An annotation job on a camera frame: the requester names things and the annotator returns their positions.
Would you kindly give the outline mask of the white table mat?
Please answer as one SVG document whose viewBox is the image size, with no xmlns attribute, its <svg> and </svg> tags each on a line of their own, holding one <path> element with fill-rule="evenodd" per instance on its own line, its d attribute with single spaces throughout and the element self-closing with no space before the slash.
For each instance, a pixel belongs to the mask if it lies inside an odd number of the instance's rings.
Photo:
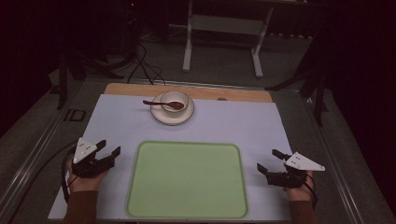
<svg viewBox="0 0 396 224">
<path fill-rule="evenodd" d="M 98 218 L 112 221 L 282 221 L 289 219 L 289 203 L 282 189 L 267 184 L 256 166 L 276 172 L 283 168 L 272 149 L 290 152 L 277 107 L 273 103 L 195 100 L 190 119 L 177 126 L 160 123 L 139 96 L 100 96 L 83 134 L 96 144 L 106 140 L 102 155 L 120 147 L 116 165 L 99 189 Z M 239 148 L 248 211 L 234 219 L 136 218 L 126 205 L 138 147 L 146 141 L 233 144 Z"/>
</svg>

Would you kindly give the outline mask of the person's left hand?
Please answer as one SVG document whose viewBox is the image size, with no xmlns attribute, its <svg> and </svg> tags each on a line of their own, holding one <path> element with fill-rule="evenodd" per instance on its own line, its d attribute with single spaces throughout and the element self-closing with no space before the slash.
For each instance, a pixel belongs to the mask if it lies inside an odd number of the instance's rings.
<svg viewBox="0 0 396 224">
<path fill-rule="evenodd" d="M 101 174 L 93 177 L 93 178 L 81 178 L 72 173 L 72 164 L 73 162 L 69 160 L 67 162 L 67 169 L 69 173 L 69 177 L 67 179 L 68 186 L 70 188 L 70 192 L 78 192 L 78 191 L 97 191 L 105 178 L 107 171 L 102 172 Z"/>
</svg>

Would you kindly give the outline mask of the black tripod stand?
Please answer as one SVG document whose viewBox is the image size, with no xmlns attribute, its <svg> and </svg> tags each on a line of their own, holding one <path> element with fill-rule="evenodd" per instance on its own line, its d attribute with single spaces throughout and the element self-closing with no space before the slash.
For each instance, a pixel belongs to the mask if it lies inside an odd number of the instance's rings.
<svg viewBox="0 0 396 224">
<path fill-rule="evenodd" d="M 322 125 L 321 112 L 326 80 L 325 70 L 328 68 L 327 56 L 328 49 L 326 44 L 319 37 L 315 37 L 300 61 L 294 75 L 275 86 L 266 87 L 268 91 L 279 91 L 293 83 L 303 81 L 304 83 L 299 89 L 299 94 L 304 98 L 309 98 L 313 93 L 316 94 L 314 118 L 319 126 Z"/>
<path fill-rule="evenodd" d="M 84 80 L 87 76 L 84 69 L 85 66 L 92 68 L 100 75 L 105 77 L 121 79 L 110 71 L 109 68 L 99 64 L 94 59 L 84 55 L 82 52 L 71 49 L 62 49 L 59 54 L 59 84 L 55 85 L 51 91 L 59 95 L 57 109 L 60 110 L 64 107 L 67 97 L 67 74 L 71 73 L 72 77 L 76 80 Z"/>
</svg>

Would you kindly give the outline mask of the white ceramic saucer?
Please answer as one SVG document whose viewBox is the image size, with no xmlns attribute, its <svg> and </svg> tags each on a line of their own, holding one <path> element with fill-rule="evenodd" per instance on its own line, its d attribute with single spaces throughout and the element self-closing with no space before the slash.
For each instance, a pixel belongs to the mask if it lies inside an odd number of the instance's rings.
<svg viewBox="0 0 396 224">
<path fill-rule="evenodd" d="M 163 95 L 163 93 L 157 95 L 153 101 L 154 102 L 160 102 L 160 97 Z M 189 105 L 188 107 L 181 112 L 168 112 L 165 111 L 161 105 L 152 105 L 150 107 L 150 112 L 152 114 L 152 116 L 158 120 L 161 123 L 164 123 L 166 125 L 178 125 L 181 124 L 185 121 L 187 121 L 188 119 L 191 118 L 191 116 L 194 113 L 194 102 L 193 100 L 190 98 L 190 96 L 188 96 L 189 98 Z"/>
</svg>

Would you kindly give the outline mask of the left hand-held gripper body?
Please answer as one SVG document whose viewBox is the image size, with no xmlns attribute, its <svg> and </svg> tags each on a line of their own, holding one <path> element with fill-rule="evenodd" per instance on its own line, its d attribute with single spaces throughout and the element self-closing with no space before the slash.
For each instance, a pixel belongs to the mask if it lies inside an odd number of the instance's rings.
<svg viewBox="0 0 396 224">
<path fill-rule="evenodd" d="M 107 171 L 115 166 L 115 159 L 112 160 L 109 156 L 97 160 L 96 146 L 88 141 L 79 138 L 72 159 L 72 173 L 81 178 L 93 178 L 104 171 Z"/>
</svg>

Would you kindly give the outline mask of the wooden table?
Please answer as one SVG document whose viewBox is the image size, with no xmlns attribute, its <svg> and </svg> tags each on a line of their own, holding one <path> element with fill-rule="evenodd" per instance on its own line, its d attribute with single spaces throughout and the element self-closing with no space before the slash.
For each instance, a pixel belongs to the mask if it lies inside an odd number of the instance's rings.
<svg viewBox="0 0 396 224">
<path fill-rule="evenodd" d="M 105 94 L 149 96 L 154 97 L 166 91 L 181 91 L 192 99 L 272 103 L 273 99 L 267 91 L 250 91 L 238 89 L 189 87 L 189 86 L 164 86 L 146 84 L 110 83 L 106 86 Z"/>
</svg>

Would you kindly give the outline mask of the person's right hand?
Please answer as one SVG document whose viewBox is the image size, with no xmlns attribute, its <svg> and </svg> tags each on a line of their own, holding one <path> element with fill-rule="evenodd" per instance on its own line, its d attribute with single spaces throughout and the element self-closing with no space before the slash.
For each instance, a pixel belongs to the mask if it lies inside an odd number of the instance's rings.
<svg viewBox="0 0 396 224">
<path fill-rule="evenodd" d="M 313 181 L 313 172 L 306 171 L 307 178 L 305 183 L 297 189 L 284 188 L 284 191 L 288 195 L 290 202 L 306 201 L 311 202 L 313 200 L 313 191 L 315 189 L 315 183 Z"/>
</svg>

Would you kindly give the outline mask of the white bowl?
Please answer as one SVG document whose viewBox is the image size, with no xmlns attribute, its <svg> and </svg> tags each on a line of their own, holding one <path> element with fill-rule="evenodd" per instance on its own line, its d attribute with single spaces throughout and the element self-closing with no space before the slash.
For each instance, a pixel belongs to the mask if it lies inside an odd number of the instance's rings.
<svg viewBox="0 0 396 224">
<path fill-rule="evenodd" d="M 181 110 L 176 110 L 170 106 L 162 105 L 162 108 L 168 112 L 181 112 L 184 111 L 189 105 L 188 96 L 181 91 L 167 91 L 160 97 L 160 102 L 169 103 L 169 102 L 181 102 L 184 105 L 184 108 Z"/>
</svg>

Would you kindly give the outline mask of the white metal stand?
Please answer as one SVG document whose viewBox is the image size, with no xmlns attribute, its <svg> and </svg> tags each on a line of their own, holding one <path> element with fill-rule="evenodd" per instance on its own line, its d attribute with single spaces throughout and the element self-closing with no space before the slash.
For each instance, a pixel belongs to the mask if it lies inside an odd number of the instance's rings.
<svg viewBox="0 0 396 224">
<path fill-rule="evenodd" d="M 188 1 L 187 43 L 184 53 L 182 71 L 189 72 L 191 70 L 192 31 L 200 30 L 257 36 L 258 42 L 256 46 L 250 50 L 250 53 L 256 78 L 263 78 L 260 51 L 274 9 L 269 7 L 264 13 L 264 19 L 262 21 L 257 21 L 194 14 L 193 1 L 194 0 Z"/>
</svg>

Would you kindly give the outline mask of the brown wooden spoon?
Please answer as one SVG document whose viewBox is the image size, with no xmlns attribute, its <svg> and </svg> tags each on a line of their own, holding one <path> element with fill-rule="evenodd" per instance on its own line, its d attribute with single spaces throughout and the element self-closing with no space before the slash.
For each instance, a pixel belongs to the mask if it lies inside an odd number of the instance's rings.
<svg viewBox="0 0 396 224">
<path fill-rule="evenodd" d="M 184 105 L 181 102 L 162 103 L 162 102 L 150 102 L 150 101 L 144 100 L 143 103 L 145 105 L 167 105 L 167 106 L 170 106 L 176 110 L 181 110 L 184 108 Z"/>
</svg>

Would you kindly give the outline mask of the green tray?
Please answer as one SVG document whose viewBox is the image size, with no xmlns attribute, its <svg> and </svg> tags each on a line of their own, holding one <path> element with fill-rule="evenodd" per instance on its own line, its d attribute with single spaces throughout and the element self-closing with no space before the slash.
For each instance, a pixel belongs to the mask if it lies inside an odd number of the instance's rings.
<svg viewBox="0 0 396 224">
<path fill-rule="evenodd" d="M 244 217 L 248 199 L 239 148 L 216 143 L 141 143 L 126 210 L 136 218 Z"/>
</svg>

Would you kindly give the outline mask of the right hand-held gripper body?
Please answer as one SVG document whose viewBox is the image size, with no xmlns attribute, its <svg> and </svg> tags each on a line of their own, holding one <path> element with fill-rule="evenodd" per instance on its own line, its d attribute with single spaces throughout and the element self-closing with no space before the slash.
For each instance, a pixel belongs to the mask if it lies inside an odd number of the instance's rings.
<svg viewBox="0 0 396 224">
<path fill-rule="evenodd" d="M 283 173 L 270 173 L 266 176 L 269 185 L 296 189 L 306 180 L 306 171 L 324 172 L 325 167 L 308 159 L 306 156 L 295 152 L 285 161 L 286 171 Z"/>
</svg>

